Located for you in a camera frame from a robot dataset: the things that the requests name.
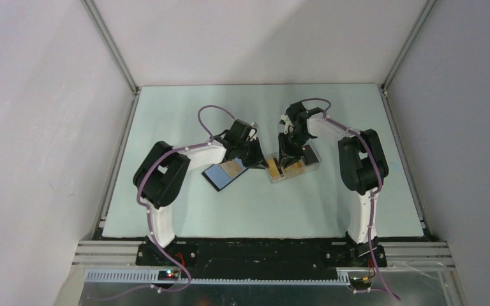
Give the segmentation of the clear plastic card tray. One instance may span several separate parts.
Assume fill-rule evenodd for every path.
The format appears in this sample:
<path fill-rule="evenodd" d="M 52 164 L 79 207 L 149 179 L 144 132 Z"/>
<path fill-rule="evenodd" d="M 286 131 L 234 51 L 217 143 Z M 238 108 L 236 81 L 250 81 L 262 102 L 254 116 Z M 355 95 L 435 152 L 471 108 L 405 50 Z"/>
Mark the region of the clear plastic card tray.
<path fill-rule="evenodd" d="M 322 158 L 317 152 L 316 147 L 312 143 L 309 143 L 303 147 L 303 151 L 304 156 L 298 162 L 283 168 L 277 168 L 279 161 L 278 152 L 266 155 L 265 159 L 269 166 L 266 169 L 266 173 L 270 182 L 275 184 L 318 169 Z"/>

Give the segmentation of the black card holder wallet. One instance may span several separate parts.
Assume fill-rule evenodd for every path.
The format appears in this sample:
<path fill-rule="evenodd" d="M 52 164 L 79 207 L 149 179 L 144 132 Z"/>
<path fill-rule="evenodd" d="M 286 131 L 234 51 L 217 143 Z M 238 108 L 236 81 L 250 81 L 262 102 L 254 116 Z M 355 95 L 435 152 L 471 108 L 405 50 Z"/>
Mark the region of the black card holder wallet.
<path fill-rule="evenodd" d="M 238 163 L 241 164 L 241 162 L 238 160 L 234 159 L 232 161 L 237 161 Z M 213 164 L 202 172 L 202 176 L 204 177 L 204 179 L 206 179 L 206 181 L 208 181 L 208 183 L 210 183 L 210 185 L 217 192 L 223 190 L 226 186 L 231 184 L 234 180 L 236 180 L 238 177 L 240 177 L 244 172 L 248 170 L 246 168 L 246 170 L 242 172 L 239 176 L 232 179 L 222 170 L 220 164 Z"/>

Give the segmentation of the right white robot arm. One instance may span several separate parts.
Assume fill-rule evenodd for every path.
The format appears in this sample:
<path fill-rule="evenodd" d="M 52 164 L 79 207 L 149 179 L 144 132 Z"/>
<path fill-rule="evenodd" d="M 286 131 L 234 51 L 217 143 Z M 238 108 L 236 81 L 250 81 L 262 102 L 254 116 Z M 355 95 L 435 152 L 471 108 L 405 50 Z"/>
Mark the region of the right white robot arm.
<path fill-rule="evenodd" d="M 291 104 L 281 116 L 280 124 L 284 128 L 278 135 L 278 168 L 300 161 L 305 156 L 303 147 L 310 139 L 319 138 L 337 146 L 342 181 L 359 197 L 359 203 L 351 207 L 347 229 L 354 244 L 346 248 L 345 256 L 353 266 L 364 265 L 371 258 L 366 243 L 376 237 L 378 195 L 389 174 L 378 133 L 346 126 L 330 118 L 326 109 L 306 108 L 303 101 Z"/>

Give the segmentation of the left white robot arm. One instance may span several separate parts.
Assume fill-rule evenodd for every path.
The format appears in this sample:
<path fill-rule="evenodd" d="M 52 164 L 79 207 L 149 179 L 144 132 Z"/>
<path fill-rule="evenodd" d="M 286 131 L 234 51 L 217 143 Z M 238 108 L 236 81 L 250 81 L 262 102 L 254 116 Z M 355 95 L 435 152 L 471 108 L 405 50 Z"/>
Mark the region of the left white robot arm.
<path fill-rule="evenodd" d="M 258 127 L 236 119 L 230 128 L 206 141 L 174 147 L 156 142 L 133 176 L 137 203 L 147 214 L 151 256 L 160 265 L 174 262 L 176 248 L 171 204 L 178 197 L 187 172 L 203 166 L 241 160 L 245 168 L 266 169 Z"/>

